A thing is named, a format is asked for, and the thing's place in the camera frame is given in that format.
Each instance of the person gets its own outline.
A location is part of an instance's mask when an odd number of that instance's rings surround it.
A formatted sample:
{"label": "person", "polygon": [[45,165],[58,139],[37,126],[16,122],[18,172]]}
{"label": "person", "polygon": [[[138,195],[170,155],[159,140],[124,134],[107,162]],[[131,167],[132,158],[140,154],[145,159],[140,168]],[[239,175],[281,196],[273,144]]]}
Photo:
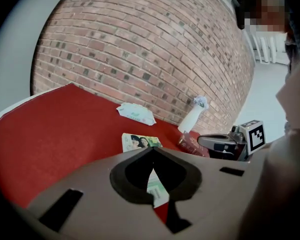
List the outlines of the person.
{"label": "person", "polygon": [[141,143],[143,144],[144,147],[151,147],[148,140],[145,137],[140,138]]}
{"label": "person", "polygon": [[[237,2],[244,13],[244,18],[249,18],[264,31],[287,33],[285,40],[285,50],[289,58],[287,80],[296,71],[300,62],[300,0],[237,0]],[[284,126],[285,134],[291,129],[288,121]],[[268,143],[265,148],[269,148],[270,145],[271,143]]]}
{"label": "person", "polygon": [[132,147],[134,150],[144,148],[145,146],[142,144],[140,138],[136,135],[131,135]]}

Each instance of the red surface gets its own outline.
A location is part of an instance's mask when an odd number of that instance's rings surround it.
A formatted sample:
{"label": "red surface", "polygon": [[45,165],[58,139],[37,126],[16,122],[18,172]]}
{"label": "red surface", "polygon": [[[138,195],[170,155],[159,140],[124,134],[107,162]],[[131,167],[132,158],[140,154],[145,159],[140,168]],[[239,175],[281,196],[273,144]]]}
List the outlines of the red surface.
{"label": "red surface", "polygon": [[[40,95],[0,119],[0,188],[26,207],[41,191],[78,167],[122,153],[122,133],[156,136],[179,150],[177,126],[148,126],[122,117],[118,104],[73,84]],[[157,209],[165,213],[166,207]]]}

